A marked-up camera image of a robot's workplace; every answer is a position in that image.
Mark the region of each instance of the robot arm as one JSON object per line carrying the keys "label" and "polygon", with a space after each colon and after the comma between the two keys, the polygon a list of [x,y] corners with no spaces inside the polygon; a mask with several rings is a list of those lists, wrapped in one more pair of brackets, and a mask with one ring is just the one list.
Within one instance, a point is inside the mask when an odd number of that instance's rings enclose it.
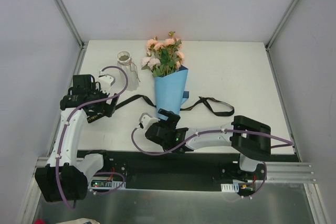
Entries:
{"label": "robot arm", "polygon": [[[61,138],[62,130],[64,124],[69,116],[69,114],[74,110],[74,108],[68,108],[61,112],[61,123],[57,133],[57,138],[52,150],[51,156],[47,161],[47,165],[50,167],[56,166],[57,149],[59,147],[59,141]],[[80,172],[82,172],[87,181],[91,181],[93,175],[103,167],[103,157],[101,154],[89,154],[85,156],[84,160],[77,164],[77,150],[80,132],[83,125],[87,119],[87,115],[84,110],[78,110],[72,116],[69,126],[65,132],[63,144],[61,147],[61,154],[59,160],[59,166],[64,165],[74,166]]]}
{"label": "robot arm", "polygon": [[146,130],[148,140],[170,150],[185,142],[174,152],[191,152],[204,147],[231,146],[240,152],[239,167],[246,172],[254,172],[260,161],[270,156],[270,138],[225,132],[224,129],[250,130],[270,133],[270,127],[245,116],[235,116],[232,123],[212,128],[176,129],[180,116],[170,111],[160,110],[167,120],[152,118],[147,113],[140,117],[140,127]]}
{"label": "robot arm", "polygon": [[[114,83],[112,76],[102,76],[102,82],[107,82],[108,87]],[[88,183],[94,174],[103,168],[103,156],[101,154],[89,154],[84,160],[77,164],[77,150],[80,133],[85,121],[91,123],[103,116],[110,117],[115,111],[118,97],[112,100],[111,104],[98,102],[89,106],[84,106],[77,110],[70,121],[67,122],[70,114],[76,107],[88,102],[107,98],[106,89],[101,89],[101,84],[95,82],[94,77],[89,74],[73,77],[73,87],[60,102],[61,119],[60,127],[57,133],[54,148],[45,167],[36,169],[35,179],[41,192],[47,202],[62,201],[57,183],[56,183],[56,160],[59,159],[59,178],[62,190],[67,200],[84,199]],[[67,124],[67,130],[64,136],[62,132]],[[63,138],[62,146],[59,152],[60,140]]]}

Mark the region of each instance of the white connector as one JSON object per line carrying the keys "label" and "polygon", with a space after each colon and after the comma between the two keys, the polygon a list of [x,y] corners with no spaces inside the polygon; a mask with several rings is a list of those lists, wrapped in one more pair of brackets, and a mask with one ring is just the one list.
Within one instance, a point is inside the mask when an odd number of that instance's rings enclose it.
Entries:
{"label": "white connector", "polygon": [[101,91],[105,94],[110,93],[111,86],[115,83],[115,77],[110,74],[103,74],[99,77]]}
{"label": "white connector", "polygon": [[220,185],[222,192],[224,193],[237,193],[239,192],[239,185],[236,182],[233,182],[233,184],[221,184]]}
{"label": "white connector", "polygon": [[105,71],[99,70],[99,76],[104,76],[104,75],[105,75]]}

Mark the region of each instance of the metal frame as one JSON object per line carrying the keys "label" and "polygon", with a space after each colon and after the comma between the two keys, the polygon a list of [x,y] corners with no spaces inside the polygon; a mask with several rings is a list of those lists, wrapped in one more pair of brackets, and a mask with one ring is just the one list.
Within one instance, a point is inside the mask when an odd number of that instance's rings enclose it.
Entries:
{"label": "metal frame", "polygon": [[72,33],[73,37],[75,38],[76,42],[78,43],[78,45],[82,48],[84,45],[83,40],[81,39],[78,30],[76,29],[64,3],[63,0],[54,0],[55,4],[59,10],[59,12],[61,13],[65,23],[67,24],[67,26],[69,27],[70,32]]}
{"label": "metal frame", "polygon": [[[80,68],[85,56],[87,43],[84,43],[81,39],[78,30],[76,29],[64,3],[62,0],[54,0],[56,6],[58,7],[62,17],[64,18],[67,26],[69,27],[69,30],[71,31],[73,37],[75,38],[77,44],[80,46],[80,52],[78,55],[76,66],[73,70],[73,74],[78,74],[80,72]],[[279,24],[277,25],[275,31],[273,32],[269,42],[266,45],[266,52],[269,59],[270,68],[272,70],[272,74],[274,77],[274,82],[276,84],[276,88],[278,91],[281,107],[285,116],[286,125],[288,128],[288,131],[290,132],[290,136],[292,140],[295,142],[292,128],[290,126],[289,120],[288,120],[288,114],[286,111],[286,107],[284,104],[284,100],[282,98],[282,92],[281,87],[278,82],[278,78],[276,75],[275,68],[273,66],[271,56],[269,54],[269,49],[276,41],[278,35],[280,34],[281,30],[283,29],[284,25],[290,18],[291,14],[295,10],[297,4],[300,0],[292,0],[289,4],[288,8],[286,9],[284,15],[282,16]],[[59,122],[54,130],[54,138],[55,140],[57,131],[59,128]],[[46,165],[47,157],[41,157],[38,159],[36,167],[43,167]],[[325,206],[323,205],[323,202],[321,200],[319,187],[317,184],[317,180],[315,178],[315,174],[313,172],[312,166],[309,163],[280,163],[280,162],[266,162],[268,174],[268,179],[266,180],[267,183],[300,183],[304,184],[309,205],[313,214],[314,221],[316,223],[325,224],[330,223],[330,220],[328,219],[328,216],[326,215]],[[29,185],[29,189],[22,207],[22,210],[18,216],[18,223],[31,223],[37,208],[37,204],[40,198],[40,190],[38,189],[37,183],[34,179],[34,175],[32,177],[32,180]]]}
{"label": "metal frame", "polygon": [[[86,52],[87,47],[88,47],[88,43],[84,43],[82,48],[79,50],[76,65],[75,65],[75,68],[72,72],[72,76],[75,75],[75,74],[79,74],[80,68],[81,68],[81,66],[83,64],[83,61],[84,61],[84,56],[85,56],[85,52]],[[71,80],[68,84],[68,89],[72,86],[72,76],[71,76]],[[60,116],[60,113],[59,113],[57,123],[54,126],[54,130],[52,132],[53,137],[52,137],[52,141],[49,144],[49,151],[47,153],[48,156],[50,155],[51,151],[53,150],[52,147],[54,146],[54,143],[56,141],[57,132],[58,132],[59,126],[60,126],[60,120],[61,120],[61,116]]]}
{"label": "metal frame", "polygon": [[277,39],[279,33],[281,32],[283,26],[286,24],[287,20],[289,19],[289,17],[291,16],[291,14],[293,13],[295,7],[297,6],[297,4],[299,3],[300,0],[292,0],[289,4],[289,6],[287,7],[284,15],[282,16],[279,24],[277,25],[277,28],[275,29],[275,31],[273,32],[269,42],[266,45],[266,48],[269,50],[271,48],[271,46],[274,44],[275,40]]}

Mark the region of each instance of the green leaf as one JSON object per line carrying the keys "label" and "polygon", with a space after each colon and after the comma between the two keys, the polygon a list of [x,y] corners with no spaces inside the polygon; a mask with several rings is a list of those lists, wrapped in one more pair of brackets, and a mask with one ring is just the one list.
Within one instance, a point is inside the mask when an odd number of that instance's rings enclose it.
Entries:
{"label": "green leaf", "polygon": [[175,46],[179,46],[182,43],[182,41],[179,39],[177,42],[175,42]]}
{"label": "green leaf", "polygon": [[161,59],[160,59],[160,63],[161,64],[168,64],[169,62],[169,53],[167,49],[162,49],[162,54],[161,54]]}
{"label": "green leaf", "polygon": [[162,71],[159,68],[156,68],[155,72],[156,72],[157,76],[162,75]]}
{"label": "green leaf", "polygon": [[141,69],[142,69],[142,70],[150,69],[150,67],[148,67],[147,65],[145,65],[145,66],[143,66]]}
{"label": "green leaf", "polygon": [[169,34],[170,37],[173,37],[174,33],[175,33],[174,31],[170,31],[168,34]]}
{"label": "green leaf", "polygon": [[175,61],[174,60],[171,60],[169,61],[169,67],[174,67],[175,66]]}

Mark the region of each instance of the wire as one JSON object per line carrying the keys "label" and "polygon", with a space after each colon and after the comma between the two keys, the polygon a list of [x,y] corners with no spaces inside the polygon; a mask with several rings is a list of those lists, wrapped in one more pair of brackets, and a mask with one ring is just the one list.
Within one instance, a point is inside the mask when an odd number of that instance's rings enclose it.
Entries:
{"label": "wire", "polygon": [[279,147],[287,147],[287,146],[293,146],[293,144],[278,144],[271,146],[271,149],[279,148]]}
{"label": "wire", "polygon": [[[277,136],[273,136],[273,135],[270,135],[270,134],[267,134],[267,133],[263,133],[263,132],[257,132],[257,131],[240,131],[240,130],[230,130],[230,129],[225,129],[224,132],[232,132],[232,133],[240,133],[240,134],[248,134],[248,135],[256,135],[256,136],[264,136],[264,137],[273,138],[275,140],[284,142],[284,143],[287,144],[287,146],[294,146],[294,143],[292,143],[289,140],[286,140],[284,138],[280,138],[280,137],[277,137]],[[276,145],[276,147],[274,147],[274,148],[284,147],[284,146],[285,145],[281,145],[281,146]]]}
{"label": "wire", "polygon": [[[116,170],[114,169],[114,167],[112,167],[111,172],[114,173],[115,171]],[[112,178],[113,178],[113,174],[111,174],[111,176],[107,179],[107,181],[110,182],[112,180]]]}
{"label": "wire", "polygon": [[184,141],[182,141],[181,143],[179,143],[177,146],[171,148],[170,150],[167,150],[165,152],[154,152],[153,153],[153,152],[146,152],[146,151],[144,151],[143,149],[141,149],[136,144],[136,142],[134,140],[134,133],[136,132],[137,129],[138,129],[138,127],[134,128],[134,130],[132,131],[132,134],[131,134],[132,143],[134,144],[135,148],[137,148],[140,152],[142,152],[143,154],[146,154],[146,155],[150,155],[150,156],[162,156],[162,155],[165,155],[165,154],[167,154],[169,152],[173,152],[174,150],[180,148],[182,145],[184,145],[186,142],[188,142],[189,140],[193,139],[196,136],[204,135],[204,134],[210,134],[210,133],[222,132],[221,130],[201,131],[201,132],[198,132],[197,134],[191,135],[190,137],[188,137],[187,139],[185,139]]}
{"label": "wire", "polygon": [[126,178],[125,178],[124,175],[122,175],[121,173],[115,173],[115,172],[106,172],[106,173],[103,173],[103,172],[102,172],[102,173],[96,173],[95,175],[109,175],[109,174],[120,176],[120,177],[122,178],[122,183],[121,183],[119,186],[117,186],[116,188],[111,189],[111,190],[109,190],[109,191],[102,192],[102,193],[93,190],[96,194],[98,194],[98,195],[110,194],[110,193],[112,193],[112,192],[118,190],[120,187],[122,187],[123,184],[126,182]]}
{"label": "wire", "polygon": [[[107,98],[103,98],[103,99],[98,99],[98,100],[95,100],[95,101],[90,101],[90,102],[85,102],[81,105],[79,105],[78,107],[76,107],[71,113],[70,115],[68,116],[67,118],[67,122],[70,122],[70,119],[72,118],[72,116],[78,111],[80,110],[81,108],[87,106],[87,105],[90,105],[90,104],[94,104],[94,103],[98,103],[98,102],[106,102],[108,100],[111,100],[115,97],[118,97],[120,96],[127,88],[128,86],[128,77],[127,77],[127,74],[126,72],[122,69],[122,68],[119,68],[117,66],[108,66],[108,67],[104,67],[101,71],[104,71],[106,69],[109,69],[109,68],[116,68],[116,69],[119,69],[119,71],[121,71],[124,76],[125,76],[125,79],[126,79],[126,84],[125,84],[125,87],[118,93],[118,94],[115,94],[111,97],[107,97]],[[60,137],[60,140],[59,140],[59,145],[58,145],[58,149],[57,149],[57,154],[58,154],[58,157],[56,157],[56,169],[55,169],[55,174],[56,174],[56,183],[57,183],[57,187],[58,187],[58,190],[59,190],[59,194],[61,195],[61,198],[63,200],[63,202],[65,203],[65,205],[70,208],[70,209],[74,209],[76,207],[76,204],[74,203],[73,206],[71,206],[67,200],[67,198],[65,197],[65,194],[63,192],[63,189],[62,189],[62,185],[61,185],[61,181],[60,181],[60,178],[59,178],[59,160],[60,160],[60,154],[61,154],[61,150],[62,150],[62,144],[63,144],[63,140],[64,140],[64,136],[65,136],[65,132],[67,130],[67,127],[68,127],[68,124],[65,124],[64,127],[63,127],[63,130],[62,130],[62,133],[61,133],[61,137]]]}
{"label": "wire", "polygon": [[264,184],[266,182],[266,179],[267,179],[267,165],[264,161],[261,161],[261,162],[264,164],[264,167],[265,167],[264,179],[261,182],[261,185],[259,186],[259,188],[251,196],[255,195],[256,193],[258,193],[261,190],[261,188],[264,186]]}

